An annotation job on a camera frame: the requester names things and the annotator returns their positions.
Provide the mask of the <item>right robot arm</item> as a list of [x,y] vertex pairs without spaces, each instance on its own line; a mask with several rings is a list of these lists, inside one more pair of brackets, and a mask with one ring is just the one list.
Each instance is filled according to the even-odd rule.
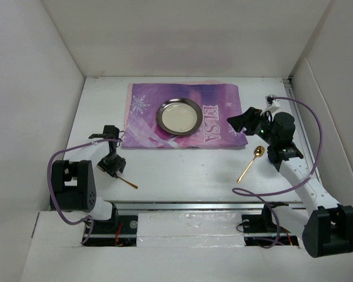
[[271,164],[292,186],[302,200],[307,215],[303,216],[286,204],[272,204],[260,217],[266,231],[279,226],[300,238],[311,257],[353,252],[353,207],[343,206],[304,166],[304,156],[293,142],[295,119],[286,112],[271,120],[260,110],[250,107],[245,113],[229,117],[236,132],[259,136],[268,144]]

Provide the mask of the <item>gold spoon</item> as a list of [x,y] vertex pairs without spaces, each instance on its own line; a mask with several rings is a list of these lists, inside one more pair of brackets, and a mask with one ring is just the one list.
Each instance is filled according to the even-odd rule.
[[241,173],[239,178],[237,179],[237,183],[241,182],[241,180],[244,178],[245,174],[249,170],[249,168],[252,166],[253,162],[257,159],[260,158],[263,154],[265,153],[265,148],[263,146],[257,146],[254,150],[254,156],[248,166],[245,168],[245,170]]

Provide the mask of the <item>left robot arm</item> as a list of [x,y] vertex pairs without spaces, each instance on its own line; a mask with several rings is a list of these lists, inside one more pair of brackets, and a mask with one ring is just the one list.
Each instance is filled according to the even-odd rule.
[[67,151],[77,151],[70,159],[55,160],[64,151],[51,157],[47,171],[50,205],[64,222],[75,225],[99,221],[107,233],[118,229],[116,208],[97,196],[94,168],[115,178],[124,172],[126,161],[116,152],[121,143],[119,134],[116,126],[106,125],[101,134],[90,135],[88,143],[69,148]]

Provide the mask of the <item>gold fork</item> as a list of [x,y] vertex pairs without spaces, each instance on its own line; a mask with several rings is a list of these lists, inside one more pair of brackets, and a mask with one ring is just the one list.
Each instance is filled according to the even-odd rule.
[[[108,172],[107,172],[106,170],[104,170],[101,166],[98,166],[98,165],[97,165],[97,168],[100,169],[101,171],[105,172],[105,173],[108,173]],[[131,183],[131,182],[129,182],[129,181],[127,181],[127,180],[121,178],[121,177],[118,176],[118,175],[115,175],[115,176],[113,176],[113,177],[116,178],[116,179],[122,180],[123,182],[125,182],[125,183],[128,184],[128,185],[130,185],[130,186],[133,187],[134,189],[138,189],[138,186],[137,186],[137,185],[135,185],[135,184],[133,184],[133,183]]]

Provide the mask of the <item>metal plate with cream centre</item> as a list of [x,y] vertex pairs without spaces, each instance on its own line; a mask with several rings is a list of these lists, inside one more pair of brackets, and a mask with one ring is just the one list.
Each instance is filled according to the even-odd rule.
[[200,106],[187,98],[174,98],[164,102],[156,112],[156,121],[165,132],[187,136],[198,130],[203,120]]

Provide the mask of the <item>purple Elsa placemat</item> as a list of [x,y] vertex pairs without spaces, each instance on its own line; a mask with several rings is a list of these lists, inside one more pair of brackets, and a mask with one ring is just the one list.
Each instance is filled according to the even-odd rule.
[[[159,107],[175,98],[194,101],[202,110],[202,123],[188,136],[164,131],[156,121]],[[129,149],[226,149],[247,145],[227,119],[242,113],[236,85],[217,80],[186,83],[131,83],[125,113],[122,147]]]

